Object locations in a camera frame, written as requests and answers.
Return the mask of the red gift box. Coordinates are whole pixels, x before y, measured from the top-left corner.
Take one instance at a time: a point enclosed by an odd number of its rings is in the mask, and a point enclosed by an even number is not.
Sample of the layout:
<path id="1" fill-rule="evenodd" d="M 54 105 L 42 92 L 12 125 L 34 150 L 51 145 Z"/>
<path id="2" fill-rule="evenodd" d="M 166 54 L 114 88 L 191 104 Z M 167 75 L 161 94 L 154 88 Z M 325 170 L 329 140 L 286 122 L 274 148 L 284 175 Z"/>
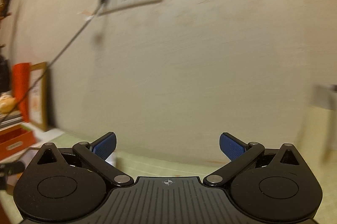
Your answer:
<path id="1" fill-rule="evenodd" d="M 36 142 L 33 131 L 21 124 L 1 129 L 0 160 L 6 159 Z"/>

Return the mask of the stack of books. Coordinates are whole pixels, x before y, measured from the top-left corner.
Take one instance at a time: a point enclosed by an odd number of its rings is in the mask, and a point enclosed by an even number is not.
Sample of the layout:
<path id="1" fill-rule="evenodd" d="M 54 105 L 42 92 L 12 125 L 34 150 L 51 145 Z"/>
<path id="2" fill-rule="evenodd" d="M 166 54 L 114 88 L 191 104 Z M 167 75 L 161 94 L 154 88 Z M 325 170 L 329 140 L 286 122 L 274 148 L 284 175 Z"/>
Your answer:
<path id="1" fill-rule="evenodd" d="M 6 114 L 1 114 L 1 124 L 0 129 L 6 129 L 8 127 L 17 125 L 23 122 L 23 117 L 20 111 L 15 110 L 10 113 L 7 117 Z"/>

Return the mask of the plush teddy bear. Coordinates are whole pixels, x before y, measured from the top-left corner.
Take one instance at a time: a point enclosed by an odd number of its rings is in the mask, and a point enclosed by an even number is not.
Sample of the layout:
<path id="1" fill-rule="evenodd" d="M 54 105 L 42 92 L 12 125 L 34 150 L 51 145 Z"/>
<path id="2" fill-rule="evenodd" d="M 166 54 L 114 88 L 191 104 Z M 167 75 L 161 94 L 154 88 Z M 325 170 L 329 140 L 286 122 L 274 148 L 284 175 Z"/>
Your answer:
<path id="1" fill-rule="evenodd" d="M 2 93 L 0 96 L 0 113 L 1 114 L 7 114 L 10 113 L 14 108 L 16 104 L 16 99 L 6 93 Z"/>

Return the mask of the black bag on rack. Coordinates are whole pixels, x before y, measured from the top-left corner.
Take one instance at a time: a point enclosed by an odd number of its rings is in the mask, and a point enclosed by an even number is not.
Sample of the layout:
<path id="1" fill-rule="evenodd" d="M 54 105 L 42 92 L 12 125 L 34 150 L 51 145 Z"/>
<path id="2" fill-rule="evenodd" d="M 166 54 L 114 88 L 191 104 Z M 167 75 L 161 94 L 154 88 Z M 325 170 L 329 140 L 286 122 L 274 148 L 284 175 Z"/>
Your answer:
<path id="1" fill-rule="evenodd" d="M 0 60 L 0 92 L 5 93 L 10 90 L 10 68 L 8 60 L 1 56 Z"/>

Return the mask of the brown cardboard box white inside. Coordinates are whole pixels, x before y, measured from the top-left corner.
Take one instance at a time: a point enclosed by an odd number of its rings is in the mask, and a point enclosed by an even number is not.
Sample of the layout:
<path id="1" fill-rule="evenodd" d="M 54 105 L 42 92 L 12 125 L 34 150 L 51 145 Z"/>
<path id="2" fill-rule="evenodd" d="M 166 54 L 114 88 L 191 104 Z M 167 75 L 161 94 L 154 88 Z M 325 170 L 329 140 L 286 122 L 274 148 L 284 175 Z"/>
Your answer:
<path id="1" fill-rule="evenodd" d="M 81 167 L 84 168 L 84 164 L 82 164 L 79 160 L 75 158 L 75 156 L 72 154 L 72 148 L 70 148 L 70 151 L 66 151 L 67 148 L 65 148 L 65 152 L 63 153 L 64 159 L 68 162 L 68 164 L 72 167 Z M 24 163 L 25 167 L 28 166 L 28 164 L 31 162 L 31 160 L 34 158 L 34 156 L 39 151 L 39 148 L 28 148 L 19 158 L 18 161 L 21 161 Z M 108 157 L 105 158 L 105 161 L 109 163 L 110 165 L 116 167 L 116 154 L 112 152 Z"/>

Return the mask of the wooden picture frame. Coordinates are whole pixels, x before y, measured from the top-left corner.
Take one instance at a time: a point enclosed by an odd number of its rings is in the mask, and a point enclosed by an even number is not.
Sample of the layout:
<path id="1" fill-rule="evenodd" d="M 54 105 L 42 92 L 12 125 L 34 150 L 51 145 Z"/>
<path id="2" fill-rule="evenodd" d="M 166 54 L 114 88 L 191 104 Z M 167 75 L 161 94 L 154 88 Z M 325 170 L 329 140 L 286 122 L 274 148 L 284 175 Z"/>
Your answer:
<path id="1" fill-rule="evenodd" d="M 28 94 L 29 120 L 42 131 L 47 131 L 47 62 L 30 66 Z"/>

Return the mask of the red paper bag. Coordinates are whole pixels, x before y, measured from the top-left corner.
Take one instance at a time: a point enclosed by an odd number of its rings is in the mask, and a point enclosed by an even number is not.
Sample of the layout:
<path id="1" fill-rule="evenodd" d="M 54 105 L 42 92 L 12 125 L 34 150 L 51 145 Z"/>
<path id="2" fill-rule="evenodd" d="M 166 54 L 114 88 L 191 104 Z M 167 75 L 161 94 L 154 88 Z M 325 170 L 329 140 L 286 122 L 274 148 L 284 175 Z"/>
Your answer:
<path id="1" fill-rule="evenodd" d="M 12 68 L 13 96 L 18 103 L 23 121 L 29 122 L 28 95 L 30 81 L 30 63 L 18 63 Z"/>

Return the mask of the cream thermos jug grey lid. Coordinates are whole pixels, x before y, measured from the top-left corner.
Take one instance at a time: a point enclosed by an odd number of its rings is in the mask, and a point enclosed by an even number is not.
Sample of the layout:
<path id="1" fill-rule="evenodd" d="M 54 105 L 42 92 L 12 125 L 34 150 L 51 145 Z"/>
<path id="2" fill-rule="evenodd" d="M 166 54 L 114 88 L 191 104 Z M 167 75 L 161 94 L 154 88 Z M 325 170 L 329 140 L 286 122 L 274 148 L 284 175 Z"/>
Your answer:
<path id="1" fill-rule="evenodd" d="M 304 112 L 298 149 L 314 173 L 323 168 L 324 157 L 334 131 L 335 95 L 335 84 L 315 85 Z"/>

